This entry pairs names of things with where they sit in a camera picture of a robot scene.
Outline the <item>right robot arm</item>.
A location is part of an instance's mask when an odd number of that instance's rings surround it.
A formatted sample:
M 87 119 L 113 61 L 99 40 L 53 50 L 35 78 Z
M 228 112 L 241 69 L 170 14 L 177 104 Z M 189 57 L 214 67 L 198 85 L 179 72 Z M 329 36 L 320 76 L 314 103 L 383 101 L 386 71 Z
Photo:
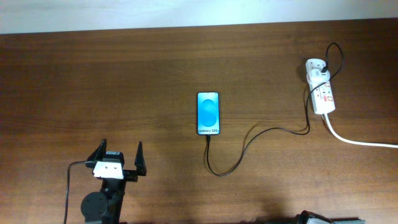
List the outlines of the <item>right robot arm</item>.
M 294 218 L 292 224 L 366 224 L 366 221 L 355 218 L 332 220 L 322 215 L 304 210 Z

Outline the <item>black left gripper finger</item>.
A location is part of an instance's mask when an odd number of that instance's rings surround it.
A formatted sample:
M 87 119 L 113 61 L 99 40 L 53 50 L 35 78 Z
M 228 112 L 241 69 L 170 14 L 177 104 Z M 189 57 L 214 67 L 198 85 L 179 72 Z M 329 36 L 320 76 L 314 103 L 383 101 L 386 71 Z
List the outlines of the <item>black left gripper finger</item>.
M 102 160 L 106 153 L 107 140 L 102 139 L 96 150 L 87 158 L 89 162 L 96 162 Z
M 137 175 L 146 176 L 147 167 L 146 167 L 146 163 L 145 163 L 145 160 L 144 160 L 142 141 L 139 142 L 139 145 L 138 145 L 138 148 L 137 148 L 137 152 L 136 152 L 136 158 L 135 158 L 135 161 L 134 161 L 134 165 L 136 167 Z

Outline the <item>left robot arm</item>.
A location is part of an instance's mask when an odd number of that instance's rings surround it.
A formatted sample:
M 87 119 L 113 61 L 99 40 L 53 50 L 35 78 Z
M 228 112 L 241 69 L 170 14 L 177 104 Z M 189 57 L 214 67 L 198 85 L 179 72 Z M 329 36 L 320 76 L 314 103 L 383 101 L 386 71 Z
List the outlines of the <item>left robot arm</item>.
M 99 191 L 88 194 L 81 202 L 81 213 L 85 223 L 119 223 L 125 188 L 128 182 L 137 182 L 147 174 L 142 143 L 137 147 L 135 169 L 124 168 L 124 155 L 118 151 L 107 151 L 104 139 L 87 158 L 87 167 L 94 177 L 102 181 Z

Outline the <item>blue samsung smartphone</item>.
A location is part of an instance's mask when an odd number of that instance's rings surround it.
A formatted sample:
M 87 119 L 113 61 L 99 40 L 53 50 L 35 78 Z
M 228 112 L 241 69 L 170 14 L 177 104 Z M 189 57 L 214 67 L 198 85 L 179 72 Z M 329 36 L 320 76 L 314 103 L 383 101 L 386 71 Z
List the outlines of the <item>blue samsung smartphone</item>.
M 197 94 L 197 133 L 218 135 L 220 131 L 219 93 L 199 92 Z

